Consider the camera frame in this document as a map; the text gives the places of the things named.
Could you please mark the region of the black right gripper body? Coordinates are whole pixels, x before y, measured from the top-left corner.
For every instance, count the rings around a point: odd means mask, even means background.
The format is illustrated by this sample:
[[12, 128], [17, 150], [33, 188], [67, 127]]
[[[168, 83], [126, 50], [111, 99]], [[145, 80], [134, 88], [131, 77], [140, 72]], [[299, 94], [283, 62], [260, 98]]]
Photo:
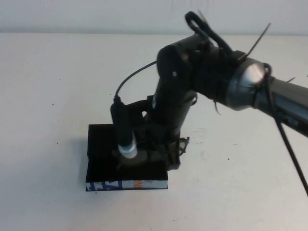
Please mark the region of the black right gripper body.
[[149, 124], [146, 129], [147, 139], [155, 144], [176, 140], [196, 98], [195, 92], [185, 92], [180, 96], [156, 92], [146, 116], [146, 122]]

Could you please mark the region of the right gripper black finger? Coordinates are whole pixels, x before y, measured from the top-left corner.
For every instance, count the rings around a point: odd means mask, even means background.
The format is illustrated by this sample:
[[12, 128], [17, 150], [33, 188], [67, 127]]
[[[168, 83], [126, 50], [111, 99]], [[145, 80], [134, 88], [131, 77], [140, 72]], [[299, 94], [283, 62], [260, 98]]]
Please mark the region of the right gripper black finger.
[[167, 168], [177, 170], [180, 167], [180, 143], [175, 141], [167, 145]]
[[148, 143], [148, 159], [150, 162], [165, 161], [165, 153], [160, 145]]

